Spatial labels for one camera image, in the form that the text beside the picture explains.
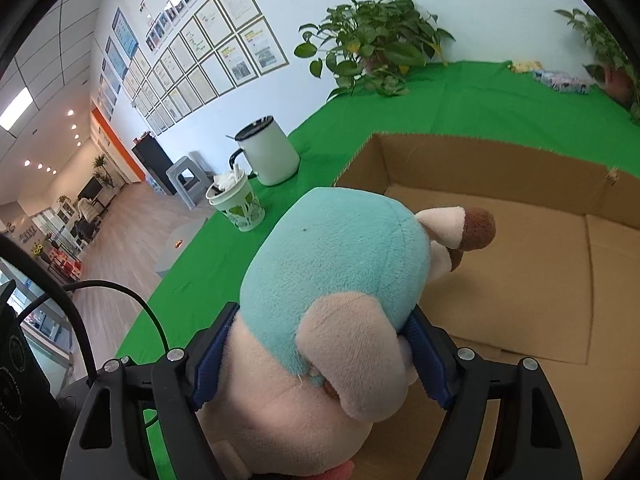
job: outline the blue gripper pad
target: blue gripper pad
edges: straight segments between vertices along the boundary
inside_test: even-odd
[[[227,303],[211,327],[196,335],[193,347],[187,347],[186,377],[193,385],[191,403],[196,410],[216,395],[226,336],[239,307],[237,303]]]
[[[458,374],[455,359],[438,329],[416,307],[400,334],[411,346],[414,366],[427,396],[448,410],[457,393]]]

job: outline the stuffed pig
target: stuffed pig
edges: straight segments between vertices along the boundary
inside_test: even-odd
[[[227,478],[347,479],[372,423],[417,377],[398,332],[425,283],[494,235],[482,209],[414,215],[343,188],[298,200],[244,276],[217,393],[198,412]]]

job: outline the green tablecloth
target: green tablecloth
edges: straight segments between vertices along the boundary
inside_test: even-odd
[[[314,84],[311,76],[308,84]],[[588,95],[557,94],[506,64],[482,62],[429,65],[409,85],[411,93],[399,98],[370,92],[338,98],[293,131],[300,171],[273,188],[252,181],[267,211],[254,231],[240,233],[220,214],[210,219],[149,299],[171,346],[185,345],[227,301],[238,300],[246,268],[280,217],[308,190],[330,186],[373,132],[504,140],[640,177],[640,128],[597,88]],[[141,314],[118,355],[144,363],[161,353],[155,328]],[[149,435],[160,477],[173,478],[157,424]]]

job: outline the mug handle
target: mug handle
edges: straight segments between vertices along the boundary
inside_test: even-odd
[[[237,150],[235,150],[232,155],[229,157],[229,167],[233,170],[234,168],[234,164],[236,163],[236,158],[238,158],[238,155],[240,155],[240,153],[244,153],[244,149],[242,148],[238,148]],[[247,175],[247,178],[255,178],[257,177],[257,175],[252,171],[251,174]]]

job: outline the metal screw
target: metal screw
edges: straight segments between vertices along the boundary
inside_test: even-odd
[[[471,348],[459,348],[458,357],[463,361],[471,361],[476,357],[476,353]]]
[[[538,369],[538,361],[532,359],[531,357],[527,357],[522,360],[522,366],[524,366],[527,370],[537,370]]]
[[[166,354],[166,358],[171,362],[179,361],[184,357],[184,350],[182,348],[174,348],[169,350]]]
[[[117,359],[111,359],[110,361],[105,362],[103,368],[105,372],[114,372],[120,368],[120,361]]]

